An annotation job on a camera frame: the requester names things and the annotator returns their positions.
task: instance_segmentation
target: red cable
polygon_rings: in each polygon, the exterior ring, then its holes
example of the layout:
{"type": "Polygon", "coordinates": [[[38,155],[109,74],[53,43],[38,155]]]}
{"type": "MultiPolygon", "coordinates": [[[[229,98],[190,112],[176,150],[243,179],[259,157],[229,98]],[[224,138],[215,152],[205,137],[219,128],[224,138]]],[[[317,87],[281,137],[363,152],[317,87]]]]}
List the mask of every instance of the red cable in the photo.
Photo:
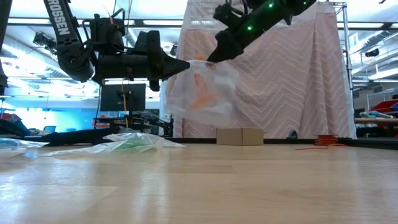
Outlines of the red cable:
{"type": "Polygon", "coordinates": [[[306,149],[328,149],[329,147],[333,146],[346,146],[344,144],[340,144],[336,136],[333,135],[319,135],[318,139],[315,140],[316,146],[326,146],[326,147],[308,147],[308,148],[301,148],[296,150],[306,150],[306,149]]]}

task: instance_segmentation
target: robotic arm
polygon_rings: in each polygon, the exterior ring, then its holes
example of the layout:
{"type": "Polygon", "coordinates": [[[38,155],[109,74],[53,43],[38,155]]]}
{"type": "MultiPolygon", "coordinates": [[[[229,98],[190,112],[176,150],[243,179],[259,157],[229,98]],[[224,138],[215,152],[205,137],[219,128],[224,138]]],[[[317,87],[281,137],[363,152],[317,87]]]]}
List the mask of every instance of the robotic arm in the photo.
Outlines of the robotic arm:
{"type": "Polygon", "coordinates": [[[234,9],[231,0],[216,8],[214,18],[228,28],[216,34],[217,48],[208,61],[218,63],[243,54],[243,50],[282,19],[291,25],[317,0],[242,0],[245,12],[234,9]]]}
{"type": "Polygon", "coordinates": [[[188,62],[169,57],[160,47],[159,31],[141,32],[134,48],[125,47],[124,9],[110,18],[83,21],[87,41],[82,42],[70,0],[44,0],[57,37],[58,63],[71,78],[86,82],[91,76],[100,85],[105,78],[147,78],[152,91],[159,91],[159,80],[165,80],[190,67],[188,62]],[[116,16],[122,13],[123,18],[116,16]],[[91,38],[85,23],[90,24],[91,38]]]}

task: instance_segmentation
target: fabric backdrop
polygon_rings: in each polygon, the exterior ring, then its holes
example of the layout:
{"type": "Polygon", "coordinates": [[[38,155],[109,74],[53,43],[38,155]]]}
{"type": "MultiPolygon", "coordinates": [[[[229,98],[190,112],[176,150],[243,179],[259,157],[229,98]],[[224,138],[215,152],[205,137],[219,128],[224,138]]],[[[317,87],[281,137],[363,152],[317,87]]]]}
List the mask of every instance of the fabric backdrop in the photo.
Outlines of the fabric backdrop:
{"type": "MultiPolygon", "coordinates": [[[[178,45],[178,58],[206,57],[214,35],[226,27],[212,19],[224,0],[190,0],[178,45]]],[[[234,5],[240,7],[239,0],[234,5]]],[[[335,134],[355,138],[348,79],[336,14],[328,2],[315,3],[287,26],[281,21],[230,63],[239,71],[231,127],[262,128],[265,138],[335,134]]],[[[166,97],[178,75],[169,80],[166,97]]],[[[215,138],[216,127],[175,118],[176,138],[215,138]]]]}

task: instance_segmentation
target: cardboard box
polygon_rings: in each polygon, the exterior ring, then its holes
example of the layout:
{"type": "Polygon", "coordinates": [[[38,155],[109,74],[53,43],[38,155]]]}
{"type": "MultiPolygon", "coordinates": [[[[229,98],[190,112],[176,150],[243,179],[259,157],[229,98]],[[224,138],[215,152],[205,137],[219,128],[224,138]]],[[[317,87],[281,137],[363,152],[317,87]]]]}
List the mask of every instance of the cardboard box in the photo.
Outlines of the cardboard box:
{"type": "Polygon", "coordinates": [[[217,144],[225,146],[261,146],[264,130],[258,128],[217,129],[217,144]]]}

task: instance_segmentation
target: crumpled plastic bag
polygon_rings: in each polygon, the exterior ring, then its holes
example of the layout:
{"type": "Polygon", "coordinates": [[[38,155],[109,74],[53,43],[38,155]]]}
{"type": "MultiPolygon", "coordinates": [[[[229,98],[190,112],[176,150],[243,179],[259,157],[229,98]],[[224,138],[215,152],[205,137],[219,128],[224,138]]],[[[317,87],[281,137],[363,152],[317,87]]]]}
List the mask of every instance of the crumpled plastic bag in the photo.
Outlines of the crumpled plastic bag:
{"type": "Polygon", "coordinates": [[[191,67],[177,76],[167,97],[166,110],[202,124],[229,125],[239,72],[225,62],[189,62],[191,67]]]}
{"type": "Polygon", "coordinates": [[[149,149],[162,149],[163,147],[185,147],[184,145],[174,143],[162,137],[146,133],[110,134],[108,136],[105,136],[104,139],[113,142],[103,143],[83,149],[71,149],[71,150],[52,151],[52,152],[37,151],[34,157],[61,156],[71,153],[97,154],[103,152],[126,151],[126,150],[134,151],[140,154],[148,151],[149,149]]]}
{"type": "Polygon", "coordinates": [[[23,154],[27,149],[43,147],[46,144],[48,143],[0,138],[0,159],[7,159],[19,154],[23,154]]]}

